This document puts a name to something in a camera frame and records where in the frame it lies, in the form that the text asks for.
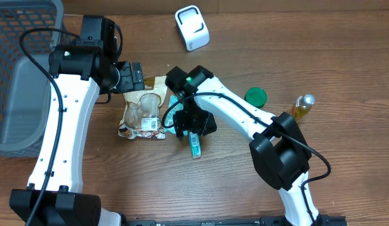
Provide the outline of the brown Pantree snack pouch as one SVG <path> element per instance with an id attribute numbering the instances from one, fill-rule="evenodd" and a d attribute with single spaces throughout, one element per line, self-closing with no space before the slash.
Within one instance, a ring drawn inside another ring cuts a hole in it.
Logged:
<path id="1" fill-rule="evenodd" d="M 128 139 L 165 139 L 160 108 L 165 101 L 165 76 L 144 79 L 144 89 L 123 94 L 126 107 L 118 135 Z"/>

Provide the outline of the mint green wipes pack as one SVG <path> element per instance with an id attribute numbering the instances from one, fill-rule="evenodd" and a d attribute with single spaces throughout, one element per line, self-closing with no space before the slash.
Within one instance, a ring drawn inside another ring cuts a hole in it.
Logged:
<path id="1" fill-rule="evenodd" d="M 175 95 L 171 95 L 170 98 L 169 98 L 169 103 L 168 103 L 168 108 L 171 108 L 171 106 L 178 102 L 178 98 L 175 96 Z M 169 113 L 168 115 L 166 116 L 166 119 L 165 119 L 165 125 L 166 126 L 169 126 L 169 128 L 165 128 L 165 131 L 166 132 L 170 132 L 172 134 L 176 134 L 175 132 L 175 128 L 174 127 L 170 127 L 172 124 L 173 124 L 173 116 L 175 115 L 176 111 L 179 111 L 179 110 L 182 110 L 183 109 L 183 105 L 182 104 L 177 104 Z"/>

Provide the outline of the Kleenex tissue pocket pack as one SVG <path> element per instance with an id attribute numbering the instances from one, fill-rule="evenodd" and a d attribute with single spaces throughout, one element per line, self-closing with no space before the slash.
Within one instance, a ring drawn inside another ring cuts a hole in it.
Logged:
<path id="1" fill-rule="evenodd" d="M 201 158 L 201 147 L 199 141 L 199 135 L 193 132 L 189 132 L 190 148 L 193 159 Z"/>

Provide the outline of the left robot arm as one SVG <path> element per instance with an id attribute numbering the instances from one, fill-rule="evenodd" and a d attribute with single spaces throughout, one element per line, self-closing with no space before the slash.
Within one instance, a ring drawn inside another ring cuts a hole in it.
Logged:
<path id="1" fill-rule="evenodd" d="M 92 110 L 100 95 L 143 90 L 138 62 L 120 61 L 123 35 L 104 16 L 85 15 L 79 34 L 50 53 L 50 107 L 38 160 L 9 206 L 27 225 L 125 225 L 97 195 L 82 193 L 82 159 Z"/>

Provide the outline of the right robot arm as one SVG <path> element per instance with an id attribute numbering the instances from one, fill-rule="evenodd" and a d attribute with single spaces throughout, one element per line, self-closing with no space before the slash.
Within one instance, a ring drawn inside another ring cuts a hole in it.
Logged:
<path id="1" fill-rule="evenodd" d="M 173 115 L 172 127 L 182 139 L 186 132 L 206 136 L 215 132 L 215 117 L 238 131 L 249 143 L 256 172 L 278 190 L 291 225 L 319 225 L 307 180 L 312 153 L 295 119 L 247 103 L 202 66 L 189 73 L 179 67 L 166 74 L 166 86 L 183 105 Z"/>

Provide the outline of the yellow oil bottle silver cap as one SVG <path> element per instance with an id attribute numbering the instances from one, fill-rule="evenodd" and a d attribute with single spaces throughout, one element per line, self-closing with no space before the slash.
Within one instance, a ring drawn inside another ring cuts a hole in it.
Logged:
<path id="1" fill-rule="evenodd" d="M 298 97 L 295 103 L 287 110 L 296 122 L 299 122 L 315 104 L 315 97 L 312 94 L 305 94 Z"/>

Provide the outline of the green lid jar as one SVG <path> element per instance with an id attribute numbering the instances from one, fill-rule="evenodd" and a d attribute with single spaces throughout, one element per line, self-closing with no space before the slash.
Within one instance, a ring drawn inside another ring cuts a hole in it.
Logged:
<path id="1" fill-rule="evenodd" d="M 252 106 L 262 108 L 266 104 L 267 94 L 260 87 L 252 87 L 246 92 L 244 99 Z"/>

